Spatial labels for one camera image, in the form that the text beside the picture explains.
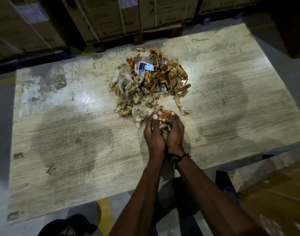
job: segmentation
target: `hand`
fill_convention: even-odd
[[[168,134],[166,145],[168,147],[168,154],[176,154],[182,156],[185,153],[183,148],[184,138],[184,125],[179,119],[179,116],[175,112],[171,112],[171,126],[172,129]]]
[[[143,132],[145,141],[148,145],[150,158],[164,158],[165,157],[165,142],[159,129],[158,113],[156,109],[147,119],[145,130]]]

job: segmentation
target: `wood grain surface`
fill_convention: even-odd
[[[244,24],[145,44],[187,71],[184,147],[208,168],[300,141],[300,111]],[[136,187],[143,128],[115,111],[109,81],[137,47],[17,71],[8,222]],[[161,105],[179,114],[170,95]],[[166,163],[162,177],[176,173]]]

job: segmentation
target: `left hand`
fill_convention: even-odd
[[[159,109],[154,110],[154,112],[147,118],[145,130],[143,132],[145,141],[148,145],[150,158],[165,157],[165,141],[159,129],[158,112]]]

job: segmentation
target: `right hand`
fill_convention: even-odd
[[[186,154],[183,148],[185,127],[180,121],[179,116],[175,112],[171,112],[171,126],[172,129],[168,134],[168,138],[166,140],[168,154],[176,154],[182,156]]]

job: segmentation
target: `box label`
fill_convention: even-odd
[[[138,0],[120,0],[120,6],[122,9],[127,7],[133,7],[138,5]]]
[[[48,15],[39,3],[15,6],[16,11],[29,24],[48,21]]]

